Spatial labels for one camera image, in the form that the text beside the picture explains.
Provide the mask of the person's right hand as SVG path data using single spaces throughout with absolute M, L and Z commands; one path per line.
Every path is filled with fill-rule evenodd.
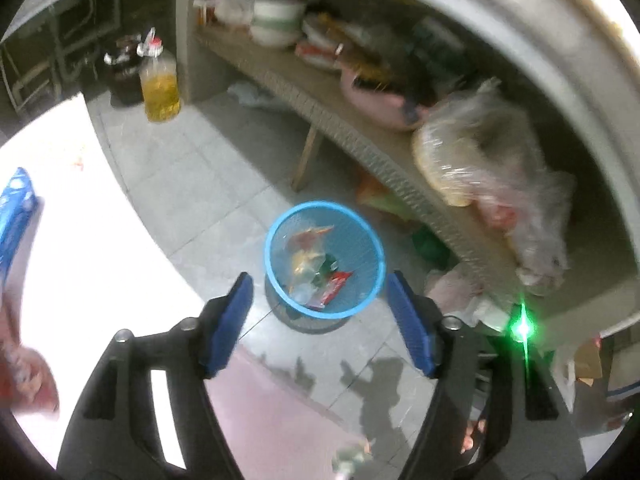
M 460 453 L 469 452 L 474 448 L 475 439 L 485 431 L 486 419 L 469 420 L 466 425 L 465 435 L 462 441 Z

